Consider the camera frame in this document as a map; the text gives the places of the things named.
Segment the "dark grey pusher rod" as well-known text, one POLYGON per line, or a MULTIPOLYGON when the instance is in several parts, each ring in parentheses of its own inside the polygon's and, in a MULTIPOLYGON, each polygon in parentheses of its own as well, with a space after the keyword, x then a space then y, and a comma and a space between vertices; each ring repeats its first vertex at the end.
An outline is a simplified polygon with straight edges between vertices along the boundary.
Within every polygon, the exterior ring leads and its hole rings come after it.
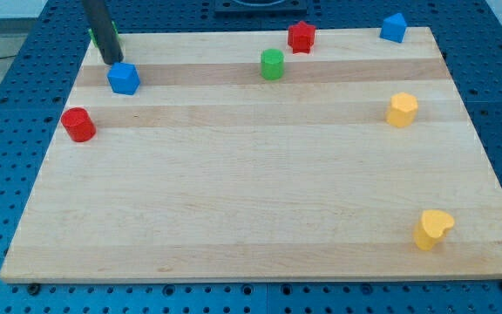
POLYGON ((112 28, 112 18, 105 0, 81 0, 85 16, 98 42, 98 50, 107 65, 122 62, 124 55, 112 28))

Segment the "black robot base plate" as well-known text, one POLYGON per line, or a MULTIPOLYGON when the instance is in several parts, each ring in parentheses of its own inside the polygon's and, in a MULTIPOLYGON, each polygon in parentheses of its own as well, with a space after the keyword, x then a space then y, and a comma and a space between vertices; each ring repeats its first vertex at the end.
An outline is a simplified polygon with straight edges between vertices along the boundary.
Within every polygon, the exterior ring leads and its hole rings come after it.
POLYGON ((305 13, 306 0, 213 0, 215 14, 305 13))

